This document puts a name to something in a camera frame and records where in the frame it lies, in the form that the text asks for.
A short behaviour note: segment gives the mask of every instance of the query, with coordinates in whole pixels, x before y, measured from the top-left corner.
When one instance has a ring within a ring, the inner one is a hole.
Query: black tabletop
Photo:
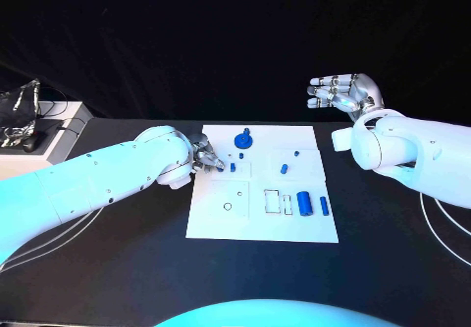
[[[69,158],[132,140],[148,127],[171,125],[189,135],[204,123],[222,122],[94,119]],[[361,170],[348,151],[334,152],[331,132],[350,123],[312,126],[338,244],[186,238],[193,183],[177,190],[154,184],[105,207],[65,247],[0,274],[0,321],[151,326],[219,302],[279,298],[406,326],[468,326],[471,270],[429,231],[418,192]],[[428,197],[425,205],[441,237],[469,259],[469,239]],[[468,212],[446,209],[465,224]]]

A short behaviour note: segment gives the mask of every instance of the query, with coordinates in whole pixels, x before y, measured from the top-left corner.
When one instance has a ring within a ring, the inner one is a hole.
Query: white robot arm
[[[471,128],[384,109],[377,85],[364,74],[314,78],[307,93],[315,96],[310,108],[334,106],[356,122],[331,134],[336,151],[351,150],[363,169],[471,208]]]
[[[119,201],[153,181],[177,189],[190,172],[223,169],[207,137],[173,127],[147,129],[134,141],[0,182],[0,265],[42,232]]]

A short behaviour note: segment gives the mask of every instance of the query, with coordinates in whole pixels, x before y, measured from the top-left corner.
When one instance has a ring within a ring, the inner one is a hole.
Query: white cable
[[[29,251],[26,251],[24,253],[22,253],[20,255],[17,255],[16,257],[7,259],[6,261],[3,261],[3,264],[0,266],[3,266],[4,264],[7,264],[9,262],[11,262],[13,260],[16,260],[17,258],[22,258],[26,254],[30,254],[33,251],[39,250],[42,247],[45,247],[46,245],[49,245],[56,239],[59,239],[75,227],[76,225],[83,222],[83,220],[86,220],[86,218],[89,217],[89,215],[94,212],[88,213],[82,219],[52,239],[49,240],[45,244],[39,245],[37,247],[34,247],[34,249],[30,249]]]
[[[42,257],[43,255],[49,254],[52,251],[56,251],[85,230],[85,228],[91,225],[91,223],[94,222],[94,220],[96,219],[101,211],[104,208],[101,208],[98,210],[98,213],[95,214],[94,218],[91,219],[91,221],[88,222],[88,224],[85,225],[85,227],[76,232],[76,234],[69,238],[69,240],[66,240],[58,247],[55,247],[52,250],[49,250],[47,252],[45,252],[43,254],[37,255],[36,257],[29,258],[27,260],[19,262],[17,264],[9,266],[6,269],[0,270],[0,274],[4,273],[4,271],[10,270],[11,268],[17,267],[19,265],[27,263],[29,261],[37,259],[39,257]]]
[[[433,228],[432,228],[432,225],[429,224],[429,218],[428,218],[428,216],[426,216],[426,212],[425,212],[425,207],[423,207],[423,196],[422,196],[422,193],[420,193],[420,206],[422,206],[422,212],[423,212],[423,216],[425,216],[425,220],[426,220],[426,224],[429,225],[429,230],[432,231],[432,233],[433,233],[433,235],[435,235],[435,237],[436,237],[436,239],[439,240],[439,242],[441,242],[441,244],[442,244],[442,246],[446,248],[446,250],[449,250],[449,252],[451,252],[451,254],[465,263],[465,264],[468,264],[469,266],[471,266],[471,263],[468,262],[468,261],[465,261],[465,259],[462,259],[462,257],[458,255],[458,254],[455,254],[455,252],[451,250],[451,248],[446,246],[446,244],[444,243],[444,241],[441,240],[441,238],[439,238],[439,236],[436,235],[436,233],[435,233],[435,230],[433,230]]]
[[[465,232],[465,233],[468,233],[468,235],[471,235],[471,231],[468,231],[467,229],[465,229],[465,227],[451,218],[451,215],[448,214],[448,212],[445,211],[445,209],[444,209],[444,207],[442,207],[442,204],[439,203],[439,201],[435,199],[435,202],[436,202],[436,204],[438,204],[438,206],[439,206],[439,208],[441,208],[441,210],[442,210],[442,212],[444,212],[444,214],[445,214],[445,216],[448,217],[448,219],[451,220],[451,222],[461,228],[461,230]]]

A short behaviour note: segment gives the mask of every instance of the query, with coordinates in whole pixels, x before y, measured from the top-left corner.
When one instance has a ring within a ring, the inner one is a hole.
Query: small blue part
[[[300,192],[297,194],[297,205],[300,207],[301,216],[312,216],[312,206],[308,192]]]
[[[324,216],[328,216],[327,200],[324,196],[321,196],[321,213]]]
[[[243,133],[239,134],[233,139],[233,144],[239,149],[248,149],[252,146],[253,139],[251,137],[251,131],[248,128],[243,129]]]
[[[284,165],[282,165],[282,174],[285,174],[285,173],[287,173],[287,171],[288,171],[288,165],[287,165],[287,164],[284,164]]]

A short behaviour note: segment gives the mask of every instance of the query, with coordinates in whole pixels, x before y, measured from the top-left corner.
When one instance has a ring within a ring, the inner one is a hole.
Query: blue object
[[[321,196],[321,213],[324,216],[328,216],[327,200],[324,196]]]
[[[248,149],[253,143],[252,137],[251,137],[251,131],[248,128],[243,129],[243,133],[239,134],[233,139],[233,144],[239,149]]]
[[[155,327],[269,326],[269,327],[397,327],[360,312],[292,300],[239,300],[194,309]]]
[[[297,205],[300,207],[301,216],[312,216],[312,206],[308,192],[297,194]]]
[[[282,165],[282,174],[285,174],[285,173],[287,173],[287,171],[288,171],[288,165],[287,165],[287,164],[284,164],[284,165]]]

